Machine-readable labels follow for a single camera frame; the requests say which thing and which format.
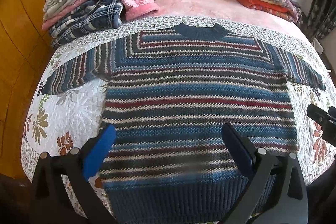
bed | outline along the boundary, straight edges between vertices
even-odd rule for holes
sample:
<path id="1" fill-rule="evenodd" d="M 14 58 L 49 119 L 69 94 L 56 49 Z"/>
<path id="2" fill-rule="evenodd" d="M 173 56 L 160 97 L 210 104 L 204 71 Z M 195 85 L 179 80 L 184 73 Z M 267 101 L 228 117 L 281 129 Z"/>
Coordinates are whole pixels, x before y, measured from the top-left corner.
<path id="1" fill-rule="evenodd" d="M 298 159 L 306 185 L 331 166 L 336 148 L 325 143 L 321 138 L 321 128 L 307 117 L 305 111 L 310 103 L 324 110 L 336 105 L 336 89 L 319 55 L 294 23 L 250 10 L 235 0 L 156 0 L 156 3 L 160 6 L 157 14 L 124 23 L 118 29 L 89 34 L 56 50 L 42 75 L 25 122 L 21 163 L 30 180 L 33 179 L 40 153 L 48 151 L 51 156 L 64 155 L 72 147 L 82 147 L 89 138 L 96 136 L 100 124 L 106 82 L 95 79 L 59 95 L 41 95 L 42 86 L 53 71 L 68 60 L 112 39 L 140 30 L 170 28 L 181 22 L 198 27 L 218 23 L 232 32 L 254 36 L 283 48 L 310 64 L 322 76 L 326 91 L 287 83 L 297 125 Z M 90 183 L 111 212 L 98 176 L 91 178 Z M 83 215 L 66 176 L 63 182 L 76 212 Z"/>

metal screw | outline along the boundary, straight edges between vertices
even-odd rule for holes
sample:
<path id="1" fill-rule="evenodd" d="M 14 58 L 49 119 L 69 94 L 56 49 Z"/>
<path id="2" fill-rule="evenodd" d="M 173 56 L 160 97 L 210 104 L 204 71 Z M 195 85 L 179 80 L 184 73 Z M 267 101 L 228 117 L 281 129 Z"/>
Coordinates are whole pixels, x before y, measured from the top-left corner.
<path id="1" fill-rule="evenodd" d="M 260 155 L 266 155 L 266 153 L 267 153 L 267 150 L 265 148 L 262 148 L 262 147 L 258 148 L 257 151 Z"/>
<path id="2" fill-rule="evenodd" d="M 291 153 L 289 153 L 289 156 L 293 159 L 293 160 L 295 160 L 296 159 L 296 154 L 295 153 L 293 153 L 293 152 L 291 152 Z"/>
<path id="3" fill-rule="evenodd" d="M 48 156 L 47 152 L 42 152 L 41 155 L 40 155 L 40 158 L 45 159 L 47 156 Z"/>
<path id="4" fill-rule="evenodd" d="M 77 147 L 70 150 L 71 155 L 77 155 L 78 153 L 79 153 L 79 148 L 77 148 Z"/>

white quilted bedspread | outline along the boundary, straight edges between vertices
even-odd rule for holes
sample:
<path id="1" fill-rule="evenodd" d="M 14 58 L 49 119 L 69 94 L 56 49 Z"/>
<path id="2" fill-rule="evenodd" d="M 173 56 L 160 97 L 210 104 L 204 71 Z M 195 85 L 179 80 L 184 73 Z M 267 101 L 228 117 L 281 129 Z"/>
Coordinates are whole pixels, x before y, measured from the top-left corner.
<path id="1" fill-rule="evenodd" d="M 326 91 L 314 90 L 308 86 L 289 82 L 287 85 L 296 119 L 298 159 L 305 183 L 310 184 L 327 170 L 334 160 L 336 148 L 321 138 L 320 127 L 307 117 L 306 109 L 310 103 L 326 111 L 331 105 L 336 106 L 336 89 L 320 57 L 307 39 L 303 41 L 270 29 L 208 17 L 147 17 L 128 22 L 118 29 L 89 34 L 60 47 L 43 73 L 41 82 L 45 83 L 61 64 L 97 45 L 140 30 L 170 28 L 181 22 L 199 27 L 210 27 L 218 23 L 232 32 L 254 36 L 298 55 L 322 75 L 327 87 Z M 47 151 L 52 156 L 63 155 L 72 147 L 82 147 L 89 138 L 97 135 L 105 99 L 106 82 L 95 79 L 79 88 L 53 96 L 41 95 L 40 88 L 37 88 L 33 97 L 22 139 L 21 162 L 30 180 L 33 179 L 40 153 Z M 110 210 L 105 191 L 95 187 L 96 178 L 91 178 L 90 182 L 104 205 Z M 75 210 L 83 214 L 67 177 L 63 180 Z"/>

wooden wardrobe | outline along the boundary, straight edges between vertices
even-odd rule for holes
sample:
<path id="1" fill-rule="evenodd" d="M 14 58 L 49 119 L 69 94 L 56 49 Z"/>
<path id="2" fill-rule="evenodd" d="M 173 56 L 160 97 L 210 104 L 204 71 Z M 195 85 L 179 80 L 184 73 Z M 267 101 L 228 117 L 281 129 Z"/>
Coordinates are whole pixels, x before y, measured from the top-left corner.
<path id="1" fill-rule="evenodd" d="M 45 0 L 0 0 L 0 173 L 22 178 L 20 152 L 32 96 L 53 53 L 41 30 Z"/>

curtain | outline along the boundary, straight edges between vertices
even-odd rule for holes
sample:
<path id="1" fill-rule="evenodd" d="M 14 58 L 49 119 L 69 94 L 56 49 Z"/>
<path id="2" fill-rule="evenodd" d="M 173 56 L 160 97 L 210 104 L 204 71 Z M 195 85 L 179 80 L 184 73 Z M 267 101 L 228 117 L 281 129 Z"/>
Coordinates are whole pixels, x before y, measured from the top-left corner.
<path id="1" fill-rule="evenodd" d="M 336 27 L 336 0 L 313 0 L 304 32 L 312 41 L 321 40 Z"/>

